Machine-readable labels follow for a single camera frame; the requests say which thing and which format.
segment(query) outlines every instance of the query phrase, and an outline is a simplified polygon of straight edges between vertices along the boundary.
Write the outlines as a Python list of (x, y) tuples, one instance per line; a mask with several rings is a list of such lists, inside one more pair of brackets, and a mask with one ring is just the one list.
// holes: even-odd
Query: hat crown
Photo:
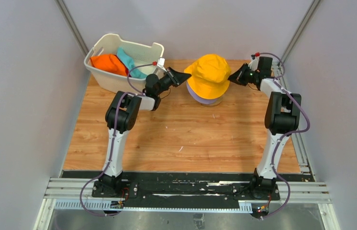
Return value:
[(207, 54), (196, 61), (192, 75), (206, 81), (222, 84), (228, 80), (231, 68), (226, 60), (217, 54)]

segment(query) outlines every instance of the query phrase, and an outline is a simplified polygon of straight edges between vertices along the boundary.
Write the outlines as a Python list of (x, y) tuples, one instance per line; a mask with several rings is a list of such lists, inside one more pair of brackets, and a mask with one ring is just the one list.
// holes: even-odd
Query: folded clothes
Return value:
[[(118, 48), (116, 56), (128, 68), (128, 70), (132, 70), (133, 68), (135, 68), (135, 61), (124, 52), (122, 47)], [(145, 79), (147, 76), (146, 74), (142, 73), (138, 69), (134, 69), (133, 71), (131, 71), (130, 75), (131, 77), (138, 78), (138, 79)]]
[(128, 68), (118, 59), (114, 54), (103, 54), (91, 57), (91, 64), (97, 69), (107, 71), (110, 73), (127, 76)]

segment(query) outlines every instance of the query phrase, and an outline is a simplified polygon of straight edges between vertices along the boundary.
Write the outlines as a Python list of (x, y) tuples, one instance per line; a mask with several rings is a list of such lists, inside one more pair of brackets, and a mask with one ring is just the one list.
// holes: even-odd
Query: orange cloth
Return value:
[(127, 76), (128, 69), (114, 54), (103, 54), (95, 57), (90, 57), (91, 64), (97, 69), (110, 73)]

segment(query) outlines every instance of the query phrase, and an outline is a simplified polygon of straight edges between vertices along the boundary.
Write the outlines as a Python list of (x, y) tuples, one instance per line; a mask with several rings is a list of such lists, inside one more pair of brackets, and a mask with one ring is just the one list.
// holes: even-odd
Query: teal cloth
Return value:
[[(125, 53), (122, 47), (118, 47), (116, 56), (128, 68), (129, 71), (135, 68), (135, 61)], [(145, 79), (147, 76), (138, 69), (134, 69), (133, 71), (131, 71), (130, 75), (131, 77), (138, 79)]]

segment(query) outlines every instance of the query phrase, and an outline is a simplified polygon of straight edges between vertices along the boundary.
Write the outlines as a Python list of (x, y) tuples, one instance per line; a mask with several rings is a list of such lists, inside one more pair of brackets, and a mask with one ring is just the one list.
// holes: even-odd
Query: wooden tabletop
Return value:
[[(166, 67), (183, 71), (193, 60), (166, 61)], [(229, 60), (232, 72), (243, 60)], [(91, 77), (65, 170), (101, 170), (108, 145), (105, 113), (114, 93)], [(253, 172), (266, 143), (264, 117), (268, 98), (260, 91), (231, 83), (216, 107), (196, 102), (185, 85), (171, 87), (156, 111), (140, 111), (123, 156), (127, 171)], [(279, 172), (299, 173), (291, 139)]]

